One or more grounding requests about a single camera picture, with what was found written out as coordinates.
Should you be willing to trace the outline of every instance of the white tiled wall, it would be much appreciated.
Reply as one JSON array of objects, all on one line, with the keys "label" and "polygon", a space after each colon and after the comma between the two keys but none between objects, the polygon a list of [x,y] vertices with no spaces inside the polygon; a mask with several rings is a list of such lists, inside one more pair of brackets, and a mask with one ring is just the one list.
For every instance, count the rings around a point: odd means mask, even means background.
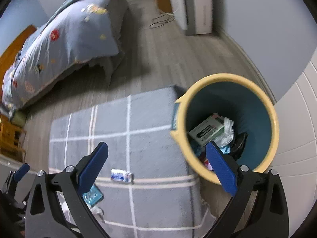
[{"label": "white tiled wall", "polygon": [[280,142],[269,169],[278,171],[286,194],[289,236],[317,198],[317,51],[289,91],[275,104]]}]

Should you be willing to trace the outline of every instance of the baseboard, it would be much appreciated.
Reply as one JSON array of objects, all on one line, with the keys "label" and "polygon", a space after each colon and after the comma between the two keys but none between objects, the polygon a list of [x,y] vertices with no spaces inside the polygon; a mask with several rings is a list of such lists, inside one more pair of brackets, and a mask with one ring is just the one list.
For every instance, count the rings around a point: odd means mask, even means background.
[{"label": "baseboard", "polygon": [[252,62],[252,60],[248,57],[247,53],[240,47],[234,39],[228,35],[221,27],[214,26],[214,31],[218,33],[219,37],[226,42],[226,44],[230,47],[230,49],[235,52],[235,55],[239,57],[241,61],[255,73],[257,81],[260,83],[260,87],[264,90],[264,92],[268,95],[273,105],[276,104],[276,99],[271,91],[270,87],[266,83],[263,78],[261,72],[258,70],[256,65]]}]

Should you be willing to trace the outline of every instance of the trash can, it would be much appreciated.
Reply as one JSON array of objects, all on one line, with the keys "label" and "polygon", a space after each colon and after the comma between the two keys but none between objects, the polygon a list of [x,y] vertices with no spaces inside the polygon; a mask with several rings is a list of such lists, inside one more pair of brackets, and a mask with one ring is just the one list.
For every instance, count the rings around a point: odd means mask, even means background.
[{"label": "trash can", "polygon": [[275,156],[279,140],[277,115],[267,95],[244,77],[214,74],[197,81],[175,102],[172,137],[200,176],[220,184],[216,174],[194,154],[187,133],[213,113],[233,120],[237,133],[248,133],[245,149],[237,163],[264,172]]}]

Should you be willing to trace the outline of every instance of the plastic packaging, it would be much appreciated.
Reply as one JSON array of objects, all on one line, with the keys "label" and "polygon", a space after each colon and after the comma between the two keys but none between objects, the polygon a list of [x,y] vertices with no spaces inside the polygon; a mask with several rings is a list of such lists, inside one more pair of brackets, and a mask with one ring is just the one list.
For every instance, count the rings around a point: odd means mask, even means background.
[{"label": "plastic packaging", "polygon": [[205,159],[205,161],[203,162],[203,164],[205,165],[205,167],[206,167],[208,170],[212,171],[212,166],[210,165],[210,163],[209,163],[209,161],[208,161],[207,158]]},{"label": "plastic packaging", "polygon": [[111,180],[120,181],[125,183],[133,182],[133,174],[126,170],[112,169],[111,170]]},{"label": "plastic packaging", "polygon": [[87,193],[84,193],[82,198],[88,205],[94,206],[103,199],[103,194],[98,189],[98,187],[93,184],[90,191]]},{"label": "plastic packaging", "polygon": [[229,155],[232,156],[234,160],[238,160],[241,157],[247,137],[248,134],[246,132],[242,132],[236,136],[229,153]]},{"label": "plastic packaging", "polygon": [[227,146],[224,146],[224,147],[220,148],[220,150],[221,150],[222,153],[224,153],[224,154],[229,154],[231,148],[230,148],[230,145],[227,145]]},{"label": "plastic packaging", "polygon": [[[103,212],[103,210],[100,207],[98,207],[98,206],[90,206],[87,203],[86,203],[86,205],[90,209],[91,213],[93,213],[93,215],[103,216],[104,212]],[[64,214],[69,211],[69,208],[68,208],[68,205],[67,205],[66,201],[63,202],[61,208],[62,208]]]},{"label": "plastic packaging", "polygon": [[219,148],[223,148],[224,146],[227,146],[233,140],[233,137],[234,137],[234,131],[232,128],[233,121],[225,117],[223,120],[223,125],[224,125],[223,133],[217,136],[213,140]]}]

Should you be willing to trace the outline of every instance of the blue gripper pad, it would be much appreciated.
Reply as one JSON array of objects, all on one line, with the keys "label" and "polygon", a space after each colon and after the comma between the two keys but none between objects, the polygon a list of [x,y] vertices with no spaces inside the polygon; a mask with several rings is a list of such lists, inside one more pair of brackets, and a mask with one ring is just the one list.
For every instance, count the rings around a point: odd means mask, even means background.
[{"label": "blue gripper pad", "polygon": [[29,170],[30,170],[30,166],[28,164],[21,165],[21,167],[13,175],[14,180],[16,182],[19,182]]},{"label": "blue gripper pad", "polygon": [[83,195],[89,192],[101,168],[108,158],[108,146],[100,142],[89,156],[89,161],[78,176],[78,193]]},{"label": "blue gripper pad", "polygon": [[206,146],[206,157],[217,175],[223,189],[233,197],[237,188],[237,177],[225,162],[217,148],[209,142]]}]

